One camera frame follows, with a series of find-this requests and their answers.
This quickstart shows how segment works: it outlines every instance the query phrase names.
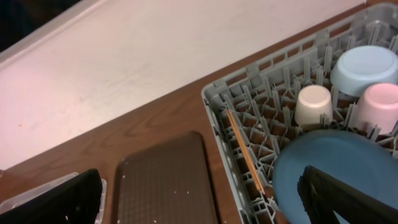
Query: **chopstick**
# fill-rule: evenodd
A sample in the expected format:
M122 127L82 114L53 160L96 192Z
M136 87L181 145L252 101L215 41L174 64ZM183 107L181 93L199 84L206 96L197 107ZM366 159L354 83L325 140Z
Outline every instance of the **chopstick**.
M247 149L247 147L246 147L246 145L244 143L244 140L243 140L243 137L241 135L241 132L239 131L238 125L236 124L235 118L232 115L231 110L227 110L226 113L228 115L228 119L229 119L229 122L231 123L232 129L234 130L236 139L238 140L239 147L242 150L244 160L246 161L246 164L249 167L249 171L250 171L250 173L251 173L251 175L253 177L254 184L256 185L257 190L261 191L262 194L265 195L266 191L264 190L264 187L262 186L262 183L261 183L260 178L258 176L257 170L254 167L254 164L253 164L253 161L251 160L251 156L249 154L249 151L248 151L248 149Z

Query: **clear plastic tray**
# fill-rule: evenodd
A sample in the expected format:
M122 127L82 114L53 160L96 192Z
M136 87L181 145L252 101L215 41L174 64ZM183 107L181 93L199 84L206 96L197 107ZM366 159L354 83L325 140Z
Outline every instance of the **clear plastic tray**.
M322 119L323 129L358 133L398 157L397 126L384 136L378 135L378 128L358 131L353 127L358 99L342 94L329 80L331 69L346 50L378 45L396 53L397 34L398 6L377 4L204 87L205 108L243 223L275 223L278 206L256 190L226 109L233 110L265 186L272 185L279 152L305 132L294 124L293 114L298 93L307 85L323 85L331 91L333 120Z
M46 184L40 185L34 189L28 190L28 191L26 191L22 194L19 194L13 198L3 201L3 203L0 204L0 214L3 214L4 212L8 212L13 208L16 208L16 207L32 200L33 198L36 198L37 196L48 192L49 190L53 189L54 187L76 177L77 175L79 175L79 173L73 172L71 174L65 175L56 180L53 180ZM105 198L106 198L106 180L101 179L101 181L102 181L101 206L99 208L99 212L95 219L95 223L98 223L98 224L100 224L102 222L103 217L104 217Z

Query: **plastic cup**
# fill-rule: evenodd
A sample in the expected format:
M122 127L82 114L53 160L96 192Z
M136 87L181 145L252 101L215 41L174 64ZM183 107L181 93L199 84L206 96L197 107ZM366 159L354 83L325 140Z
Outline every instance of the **plastic cup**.
M398 85L379 83L366 89L358 101L356 127L367 131L378 126L380 134L390 133L398 120Z
M320 116L325 114L333 119L331 95L328 89L320 85L310 85L298 94L294 120L303 129L313 130L320 127Z
M338 59L330 81L339 91L357 97L375 83L398 84L398 57L384 47L353 48Z

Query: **wooden table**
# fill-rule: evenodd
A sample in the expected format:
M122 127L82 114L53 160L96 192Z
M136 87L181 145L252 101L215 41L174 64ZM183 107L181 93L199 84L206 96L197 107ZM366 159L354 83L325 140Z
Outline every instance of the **wooden table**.
M0 177L0 202L63 175L97 168L102 178L108 181L103 223L111 223L111 220L115 219L112 206L114 179L119 162L130 154L176 138L188 131L196 131L203 136L205 142L219 222L240 223L220 153L203 105L201 89L206 84L365 7L367 5L364 4L344 12L5 170L3 176Z

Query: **blue plate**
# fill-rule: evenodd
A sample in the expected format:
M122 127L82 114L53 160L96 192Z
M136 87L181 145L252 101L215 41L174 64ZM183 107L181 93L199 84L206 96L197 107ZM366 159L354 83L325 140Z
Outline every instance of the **blue plate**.
M318 130L292 141L274 167L279 208L293 224L310 223L297 192L297 182L307 165L398 209L398 162L385 149L357 134ZM337 217L340 223L348 223Z

